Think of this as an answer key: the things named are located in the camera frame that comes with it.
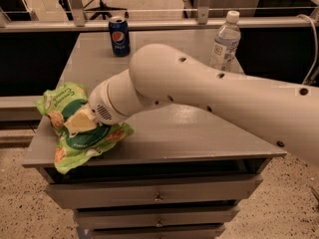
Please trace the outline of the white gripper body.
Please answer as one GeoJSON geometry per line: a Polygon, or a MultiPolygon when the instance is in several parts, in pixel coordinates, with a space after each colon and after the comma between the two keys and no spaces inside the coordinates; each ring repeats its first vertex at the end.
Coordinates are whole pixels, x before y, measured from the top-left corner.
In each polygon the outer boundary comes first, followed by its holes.
{"type": "Polygon", "coordinates": [[[98,122],[103,124],[116,124],[124,121],[127,117],[119,113],[109,98],[110,79],[97,85],[89,96],[89,105],[98,122]]]}

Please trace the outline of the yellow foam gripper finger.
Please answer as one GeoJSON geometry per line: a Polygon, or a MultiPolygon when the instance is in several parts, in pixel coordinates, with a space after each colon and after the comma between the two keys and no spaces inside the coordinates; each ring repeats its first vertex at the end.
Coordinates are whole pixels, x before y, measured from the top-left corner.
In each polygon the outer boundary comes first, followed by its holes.
{"type": "Polygon", "coordinates": [[[89,131],[97,127],[95,115],[90,109],[80,109],[64,123],[71,134],[89,131]]]}

